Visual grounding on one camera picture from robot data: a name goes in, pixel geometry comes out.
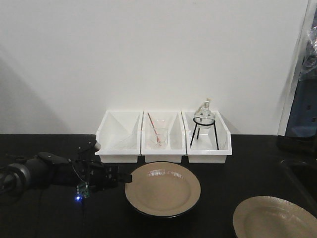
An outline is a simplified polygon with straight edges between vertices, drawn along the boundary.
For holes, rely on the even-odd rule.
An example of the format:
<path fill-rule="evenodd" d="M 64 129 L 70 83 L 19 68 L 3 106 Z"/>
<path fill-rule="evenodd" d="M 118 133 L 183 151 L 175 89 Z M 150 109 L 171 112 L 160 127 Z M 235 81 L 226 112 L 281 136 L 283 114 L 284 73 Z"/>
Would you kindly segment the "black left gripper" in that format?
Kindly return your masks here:
<path fill-rule="evenodd" d="M 131 174 L 118 174 L 118 167 L 103 164 L 95 154 L 95 146 L 78 150 L 78 157 L 71 161 L 72 170 L 80 182 L 88 182 L 89 192 L 98 192 L 118 186 L 118 182 L 131 183 Z"/>

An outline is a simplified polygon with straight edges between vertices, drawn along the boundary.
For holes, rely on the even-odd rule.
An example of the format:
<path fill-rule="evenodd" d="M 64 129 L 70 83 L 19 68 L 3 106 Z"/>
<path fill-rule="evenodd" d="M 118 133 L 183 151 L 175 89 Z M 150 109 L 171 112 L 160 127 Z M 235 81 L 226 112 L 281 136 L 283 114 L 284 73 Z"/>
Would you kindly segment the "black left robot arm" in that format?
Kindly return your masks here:
<path fill-rule="evenodd" d="M 20 196 L 32 188 L 53 185 L 76 188 L 76 201 L 90 196 L 90 192 L 117 187 L 120 182 L 131 183 L 131 174 L 119 172 L 117 166 L 101 162 L 95 155 L 95 145 L 79 148 L 74 159 L 40 152 L 33 159 L 18 159 L 0 170 L 0 193 Z"/>

